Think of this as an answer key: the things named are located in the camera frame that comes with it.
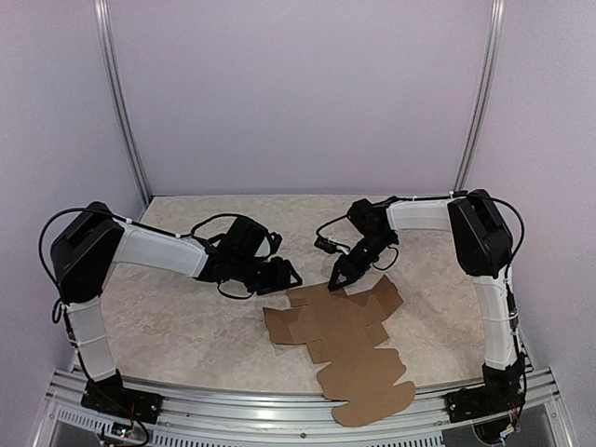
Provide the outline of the brown cardboard box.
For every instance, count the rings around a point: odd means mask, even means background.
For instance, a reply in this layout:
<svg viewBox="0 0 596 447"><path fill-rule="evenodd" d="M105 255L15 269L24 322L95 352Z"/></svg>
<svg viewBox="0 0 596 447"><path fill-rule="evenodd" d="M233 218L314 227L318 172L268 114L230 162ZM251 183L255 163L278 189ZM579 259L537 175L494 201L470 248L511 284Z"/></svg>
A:
<svg viewBox="0 0 596 447"><path fill-rule="evenodd" d="M317 381L323 396L341 404L332 418L344 427L364 427L408 408L415 384L389 339L384 322L403 304L395 284L381 277L367 291L348 294L318 284L288 291L286 309L265 307L264 324L272 343L305 345L323 366Z"/></svg>

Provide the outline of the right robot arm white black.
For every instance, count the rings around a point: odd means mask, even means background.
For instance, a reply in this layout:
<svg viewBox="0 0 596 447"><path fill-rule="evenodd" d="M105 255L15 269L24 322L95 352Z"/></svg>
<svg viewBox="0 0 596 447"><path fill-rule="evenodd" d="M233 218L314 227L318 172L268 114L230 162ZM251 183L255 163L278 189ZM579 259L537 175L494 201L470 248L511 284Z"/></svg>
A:
<svg viewBox="0 0 596 447"><path fill-rule="evenodd" d="M379 202L363 198L343 216L361 235L354 247L323 235L314 243L339 256L328 282L329 289L336 291L362 278L385 250L395 250L401 232L451 233L457 262L471 278L481 306L484 386L476 394L476 403L485 413L498 412L512 395L522 394L527 383L510 277L522 244L513 238L498 209L503 203L483 189L419 198L391 196Z"/></svg>

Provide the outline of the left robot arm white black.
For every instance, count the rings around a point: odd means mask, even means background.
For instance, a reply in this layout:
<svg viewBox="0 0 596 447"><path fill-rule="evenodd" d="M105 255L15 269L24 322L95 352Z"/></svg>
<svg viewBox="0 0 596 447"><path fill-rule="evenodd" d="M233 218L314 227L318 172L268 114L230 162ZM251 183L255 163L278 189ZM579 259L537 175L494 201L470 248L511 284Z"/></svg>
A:
<svg viewBox="0 0 596 447"><path fill-rule="evenodd" d="M51 276L92 395L112 414L130 405L100 304L117 265L163 270L216 287L235 281L244 286L247 298L303 283L292 263L277 255L281 235L245 215L230 214L233 222L226 232L204 238L194 230L171 233L135 222L112 213L100 201L70 212L74 219L50 246Z"/></svg>

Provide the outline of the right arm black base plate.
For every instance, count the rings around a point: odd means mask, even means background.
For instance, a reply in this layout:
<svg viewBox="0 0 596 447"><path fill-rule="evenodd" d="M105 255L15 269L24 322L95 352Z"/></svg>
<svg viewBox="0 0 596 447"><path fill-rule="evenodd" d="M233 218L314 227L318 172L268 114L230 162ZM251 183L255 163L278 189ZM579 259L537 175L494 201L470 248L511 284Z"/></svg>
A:
<svg viewBox="0 0 596 447"><path fill-rule="evenodd" d="M519 409L525 403L525 396L521 390L502 394L479 386L447 393L444 400L450 422L458 423Z"/></svg>

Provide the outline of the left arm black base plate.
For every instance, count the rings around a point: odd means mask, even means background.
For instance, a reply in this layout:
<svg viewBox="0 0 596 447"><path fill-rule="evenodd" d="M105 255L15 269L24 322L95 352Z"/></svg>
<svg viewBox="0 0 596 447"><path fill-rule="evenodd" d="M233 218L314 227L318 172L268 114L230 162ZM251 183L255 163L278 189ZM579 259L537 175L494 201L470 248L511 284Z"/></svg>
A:
<svg viewBox="0 0 596 447"><path fill-rule="evenodd" d="M148 424L156 423L162 402L156 393L92 383L87 383L81 399L84 408Z"/></svg>

